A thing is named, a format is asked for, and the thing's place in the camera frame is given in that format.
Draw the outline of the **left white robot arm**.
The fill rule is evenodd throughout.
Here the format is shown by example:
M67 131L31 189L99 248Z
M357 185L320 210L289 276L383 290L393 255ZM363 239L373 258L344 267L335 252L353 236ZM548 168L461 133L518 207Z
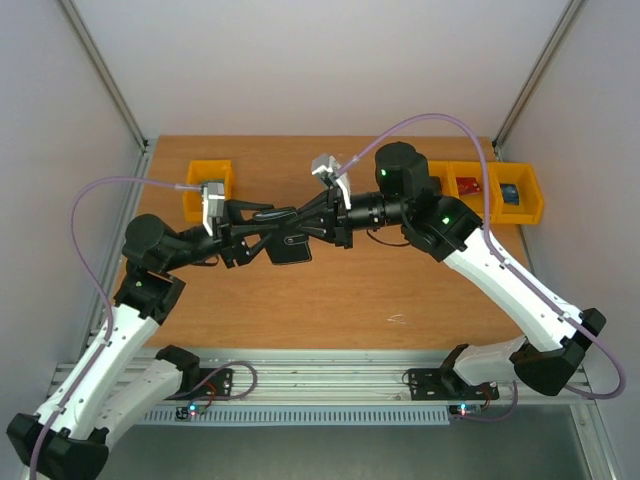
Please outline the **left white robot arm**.
M167 320L185 284L181 267L219 256L230 266L248 262L271 238L274 225L260 219L270 204L226 200L207 208L203 225L177 232L160 217L130 221L123 255L126 274L109 300L99 334L58 389L33 414L19 413L7 436L29 476L95 479L115 444L154 405L189 398L201 386L200 359L176 346L161 349L151 365L119 392L113 390L135 354Z

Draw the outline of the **black leather card holder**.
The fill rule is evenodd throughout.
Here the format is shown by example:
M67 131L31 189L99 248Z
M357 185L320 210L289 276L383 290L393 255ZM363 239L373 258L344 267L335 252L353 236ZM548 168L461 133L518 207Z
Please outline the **black leather card holder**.
M254 212L252 220L270 227L259 233L264 249L274 265L291 265L312 260L309 237L297 229L293 222L298 217L294 207L284 207Z

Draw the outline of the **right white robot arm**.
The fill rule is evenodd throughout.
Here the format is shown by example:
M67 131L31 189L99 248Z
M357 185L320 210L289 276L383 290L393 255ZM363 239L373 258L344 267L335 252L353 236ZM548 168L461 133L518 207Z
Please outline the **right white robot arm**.
M327 190L301 209L299 218L311 222L299 226L303 232L350 247L356 230L398 225L410 246L475 284L522 332L502 343L456 346L438 369L450 397L492 381L521 381L545 396L570 387L606 323L598 310L580 310L554 294L463 201L435 190L426 157L412 145L394 142L376 152L375 193L352 193L339 169L329 154L312 162L312 175Z

